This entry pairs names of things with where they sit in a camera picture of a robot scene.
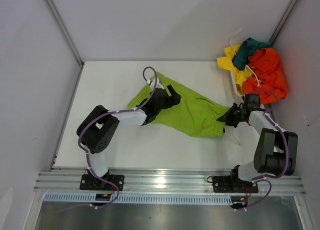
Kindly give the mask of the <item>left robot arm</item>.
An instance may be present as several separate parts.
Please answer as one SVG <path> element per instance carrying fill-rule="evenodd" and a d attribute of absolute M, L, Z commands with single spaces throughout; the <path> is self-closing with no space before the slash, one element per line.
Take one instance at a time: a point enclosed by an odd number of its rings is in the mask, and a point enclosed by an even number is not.
<path fill-rule="evenodd" d="M 172 85 L 167 89 L 154 86 L 148 98 L 139 105 L 119 111 L 109 111 L 104 106 L 96 106 L 78 127 L 78 145 L 85 151 L 88 170 L 93 175 L 91 184 L 98 190 L 105 189 L 109 183 L 109 171 L 102 152 L 109 146 L 117 128 L 120 126 L 144 126 L 153 122 L 165 109 L 181 102 Z"/>

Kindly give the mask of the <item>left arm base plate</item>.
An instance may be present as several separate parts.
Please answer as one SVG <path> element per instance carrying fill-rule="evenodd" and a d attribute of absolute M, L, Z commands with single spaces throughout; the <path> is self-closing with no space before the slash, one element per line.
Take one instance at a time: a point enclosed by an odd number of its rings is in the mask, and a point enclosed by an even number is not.
<path fill-rule="evenodd" d="M 123 185 L 125 182 L 124 175 L 110 175 L 107 173 L 103 177 L 103 179 L 116 185 L 119 191 L 123 190 L 123 187 L 124 187 Z M 80 190 L 96 190 L 96 191 L 116 190 L 112 185 L 95 178 L 90 172 L 88 174 L 82 175 L 79 188 Z"/>

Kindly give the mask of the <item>lime green shorts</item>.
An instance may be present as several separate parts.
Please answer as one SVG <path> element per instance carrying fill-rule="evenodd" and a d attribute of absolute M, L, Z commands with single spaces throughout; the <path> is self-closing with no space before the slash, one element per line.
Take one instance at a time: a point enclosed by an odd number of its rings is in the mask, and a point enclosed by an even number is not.
<path fill-rule="evenodd" d="M 153 121 L 154 124 L 164 124 L 191 137 L 218 137 L 223 136 L 225 124 L 218 122 L 229 107 L 218 104 L 196 91 L 172 80 L 160 72 L 164 87 L 172 85 L 181 95 L 178 105 L 162 110 Z"/>

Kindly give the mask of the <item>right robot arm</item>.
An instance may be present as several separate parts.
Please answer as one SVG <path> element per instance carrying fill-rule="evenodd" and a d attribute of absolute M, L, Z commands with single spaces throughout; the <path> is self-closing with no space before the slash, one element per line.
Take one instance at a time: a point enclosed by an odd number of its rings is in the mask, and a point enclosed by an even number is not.
<path fill-rule="evenodd" d="M 296 169 L 298 135 L 280 127 L 269 112 L 261 108 L 258 94 L 246 94 L 242 103 L 233 103 L 217 121 L 234 128 L 245 122 L 259 134 L 253 161 L 237 165 L 232 170 L 234 176 L 228 179 L 231 190 L 241 191 L 247 181 L 293 175 Z"/>

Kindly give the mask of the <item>orange shorts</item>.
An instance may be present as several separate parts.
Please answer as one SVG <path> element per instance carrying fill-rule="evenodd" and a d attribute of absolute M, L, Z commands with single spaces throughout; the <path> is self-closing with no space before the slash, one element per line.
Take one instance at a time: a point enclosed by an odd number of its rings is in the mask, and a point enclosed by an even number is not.
<path fill-rule="evenodd" d="M 255 92 L 264 105 L 285 99 L 288 87 L 278 53 L 273 48 L 263 48 L 257 50 L 248 59 L 248 66 L 256 77 L 250 77 L 244 81 L 244 93 Z"/>

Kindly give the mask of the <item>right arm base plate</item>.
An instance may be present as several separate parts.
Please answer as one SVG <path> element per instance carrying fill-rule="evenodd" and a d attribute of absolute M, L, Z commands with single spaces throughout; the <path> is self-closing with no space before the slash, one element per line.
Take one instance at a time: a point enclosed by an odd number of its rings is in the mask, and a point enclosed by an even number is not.
<path fill-rule="evenodd" d="M 213 187 L 215 193 L 258 193 L 257 185 L 231 176 L 209 176 L 206 181 Z"/>

